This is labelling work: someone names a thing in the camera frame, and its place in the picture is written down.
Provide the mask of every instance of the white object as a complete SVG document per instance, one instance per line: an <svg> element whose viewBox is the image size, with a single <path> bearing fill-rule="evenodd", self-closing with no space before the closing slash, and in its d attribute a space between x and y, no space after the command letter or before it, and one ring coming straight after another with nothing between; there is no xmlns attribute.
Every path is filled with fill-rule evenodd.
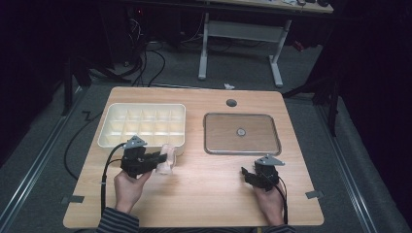
<svg viewBox="0 0 412 233"><path fill-rule="evenodd" d="M296 0L282 0L282 2L290 4L292 6L296 5L296 3L297 3Z"/></svg>
<svg viewBox="0 0 412 233"><path fill-rule="evenodd" d="M224 88L225 88L225 89L234 89L234 85L231 85L231 84L229 84L229 83L225 83L225 84L224 84Z"/></svg>
<svg viewBox="0 0 412 233"><path fill-rule="evenodd" d="M167 159L165 162L157 164L157 167L155 171L157 173L163 174L163 175L169 175L172 174L172 169L176 164L176 148L165 144L161 147L160 154L166 154L167 153Z"/></svg>
<svg viewBox="0 0 412 233"><path fill-rule="evenodd" d="M185 149L186 107L182 104L126 104L109 107L97 144L110 152L133 135L144 140L146 152L169 144L176 155Z"/></svg>

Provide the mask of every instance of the person's hand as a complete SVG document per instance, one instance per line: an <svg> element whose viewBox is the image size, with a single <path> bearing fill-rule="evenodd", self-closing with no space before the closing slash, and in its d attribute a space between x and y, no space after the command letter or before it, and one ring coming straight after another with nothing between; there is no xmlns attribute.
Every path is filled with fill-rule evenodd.
<svg viewBox="0 0 412 233"><path fill-rule="evenodd" d="M285 195L284 189L279 183L278 187L282 191L282 194ZM254 186L254 192L260 210L263 212L269 225L279 226L285 224L282 217L284 200L279 191L273 187L272 190L266 192L264 188Z"/></svg>
<svg viewBox="0 0 412 233"><path fill-rule="evenodd" d="M143 185L151 176L152 171L143 174L140 178L131 178L121 171L115 176L116 206L115 209L129 214L134 204L142 196Z"/></svg>

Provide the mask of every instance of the white ice cube tray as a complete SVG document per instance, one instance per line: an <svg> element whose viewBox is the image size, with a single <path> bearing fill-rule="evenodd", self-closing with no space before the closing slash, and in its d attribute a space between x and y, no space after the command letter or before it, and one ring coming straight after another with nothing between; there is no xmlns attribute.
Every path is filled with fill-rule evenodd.
<svg viewBox="0 0 412 233"><path fill-rule="evenodd" d="M111 151L133 135L143 139L146 152L160 151L170 144L176 154L184 152L186 107L182 104L113 104L109 107L98 139Z"/></svg>

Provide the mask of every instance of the black cable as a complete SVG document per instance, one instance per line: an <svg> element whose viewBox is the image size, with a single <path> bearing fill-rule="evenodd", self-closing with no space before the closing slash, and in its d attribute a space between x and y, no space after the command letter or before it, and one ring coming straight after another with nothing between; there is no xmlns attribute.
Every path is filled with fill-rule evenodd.
<svg viewBox="0 0 412 233"><path fill-rule="evenodd" d="M137 83L137 85L139 85L139 83L138 83L139 80L142 82L142 86L143 86L143 73L145 72L146 66L147 66L147 64L148 64L148 56L147 56L147 54L146 54L146 48L145 48L145 52L144 52L143 54L144 54L144 57L145 57L145 62L144 62L143 69L140 68L140 74L139 74L139 76L134 80L134 82L131 84L131 86L134 86L136 83Z"/></svg>
<svg viewBox="0 0 412 233"><path fill-rule="evenodd" d="M76 230L73 233L88 232L88 231L90 231L90 229L79 229L79 230Z"/></svg>
<svg viewBox="0 0 412 233"><path fill-rule="evenodd" d="M142 59L141 59L140 56L138 56L137 59L136 59L136 63L134 64L134 66L133 66L130 70L125 71L124 73L115 74L115 73L113 73L113 72L111 72L111 71L109 71L109 70L106 70L106 73L102 73L103 75L97 74L97 73L95 73L95 72L93 72L93 71L91 71L91 70L88 70L88 73L89 73L91 76L93 76L93 77L95 77L95 78L97 78L97 79L108 79L108 78L110 79L110 78L112 78L113 75L115 75L116 78L115 78L115 79L112 78L112 80L115 80L115 81L121 80L122 82L128 82L128 80L124 80L123 78L126 77L126 76L129 76L129 75L132 75L132 74L136 73L136 72L140 69L141 66L142 66Z"/></svg>
<svg viewBox="0 0 412 233"><path fill-rule="evenodd" d="M199 26L197 27L196 32L195 32L194 35L191 36L189 39L187 39L187 40L185 40L185 41L182 41L182 42L181 42L182 46L187 47L187 46L185 45L185 43L192 42L192 41L197 41L197 40L203 38L203 36L199 36L199 37L197 37L197 38L196 38L196 36L199 34L200 29L202 28L203 19L204 19L204 18L205 18L205 14L203 13L203 14L202 14L202 18L200 19Z"/></svg>
<svg viewBox="0 0 412 233"><path fill-rule="evenodd" d="M276 188L276 190L279 191L279 194L281 194L282 200L284 202L284 223L288 224L289 222L289 218L288 218L288 191L286 190L286 185L285 182L282 180L282 178L279 178L279 180L282 182L283 186L284 186L284 190L285 190L285 195L282 193L282 190L278 187L278 185L274 182L272 182L268 177L266 177L264 174L263 176L270 182L272 183L272 185Z"/></svg>
<svg viewBox="0 0 412 233"><path fill-rule="evenodd" d="M228 44L228 45L227 45L226 48L224 48L222 50L213 50L213 49L211 49L211 46L219 46L217 44L214 44L214 45L212 44L213 42L217 42L217 41L223 42L223 43L220 43L220 45L224 45L224 44ZM227 41L226 38L214 38L214 40L210 39L210 42L208 43L207 48L208 48L208 50L214 51L214 52L225 52L225 51L229 50L232 47L232 45L233 45L233 43L230 39L229 39L229 41Z"/></svg>
<svg viewBox="0 0 412 233"><path fill-rule="evenodd" d="M188 42L182 42L182 46L185 47L185 48L188 48L188 49L197 49L197 48L200 48L200 47L202 47L202 45L203 45L203 42L202 42L202 41L198 42L198 40L200 40L200 39L202 39L202 37L193 39L193 40L188 41Z"/></svg>
<svg viewBox="0 0 412 233"><path fill-rule="evenodd" d="M260 46L260 45L267 44L267 42L259 41L259 42L256 42L256 43L253 44L253 45L248 45L248 44L246 44L246 43L239 43L239 42L241 42L241 41L244 41L244 40L233 40L233 39L232 39L232 44L235 45L235 46L237 46L237 47L245 47L245 48L256 48L256 47L258 47L258 46Z"/></svg>
<svg viewBox="0 0 412 233"><path fill-rule="evenodd" d="M113 154L115 151L121 147L123 147L125 143L120 143L119 145L115 146L112 151L109 154L109 157L107 158L106 165L104 167L103 175L102 175L102 183L101 183L101 192L100 192L100 201L101 201L101 215L103 216L104 209L106 208L106 179L107 179L107 169L109 167L109 164L111 164L113 161L110 161L112 159Z"/></svg>
<svg viewBox="0 0 412 233"><path fill-rule="evenodd" d="M114 159L114 160L112 160L112 161L110 161L110 163L109 164L111 164L111 163L113 163L113 162L116 162L116 161L121 161L121 159Z"/></svg>
<svg viewBox="0 0 412 233"><path fill-rule="evenodd" d="M162 54L160 54L159 52L155 51L155 50L151 50L151 52L156 53L157 55L159 55L161 57L161 59L163 60L163 65L161 66L160 71L151 79L151 81L148 84L148 87L151 86L152 82L155 80L155 78L157 78L158 75L160 75L160 73L164 70L164 66L166 65L166 59L164 58L164 56Z"/></svg>
<svg viewBox="0 0 412 233"><path fill-rule="evenodd" d="M75 139L77 138L77 136L79 136L79 134L82 132L82 130L84 130L90 123L92 123L96 118L98 118L99 116L101 116L103 114L103 112L97 114L96 116L94 116L93 118L91 118L85 125L82 126L82 128L80 128L76 134L72 137L72 139L70 140L69 144L66 147L66 150L64 152L64 167L66 168L66 171L69 173L69 175L74 178L76 181L79 179L76 175L74 175L74 173L70 170L69 166L67 165L67 153L70 149L70 146L73 144L73 142L75 141Z"/></svg>
<svg viewBox="0 0 412 233"><path fill-rule="evenodd" d="M114 81L118 81L118 82L122 82L122 83L128 83L129 80L126 80L123 78L123 76L118 75L113 73L112 71L106 69L106 67L103 67L97 63L94 63L90 60L88 60L85 57L81 57L78 56L77 58L79 58L79 61L82 61L82 63L89 69L95 69L98 72L102 73L103 75L105 75L108 79L114 80Z"/></svg>

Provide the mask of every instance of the sleeve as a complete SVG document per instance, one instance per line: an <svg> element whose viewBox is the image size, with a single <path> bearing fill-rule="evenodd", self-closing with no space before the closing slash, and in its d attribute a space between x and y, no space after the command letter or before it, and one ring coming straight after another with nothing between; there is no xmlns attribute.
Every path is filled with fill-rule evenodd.
<svg viewBox="0 0 412 233"><path fill-rule="evenodd" d="M264 233L296 233L297 231L289 225L271 226L266 228Z"/></svg>
<svg viewBox="0 0 412 233"><path fill-rule="evenodd" d="M139 218L119 212L112 208L106 208L95 232L136 233L138 230Z"/></svg>

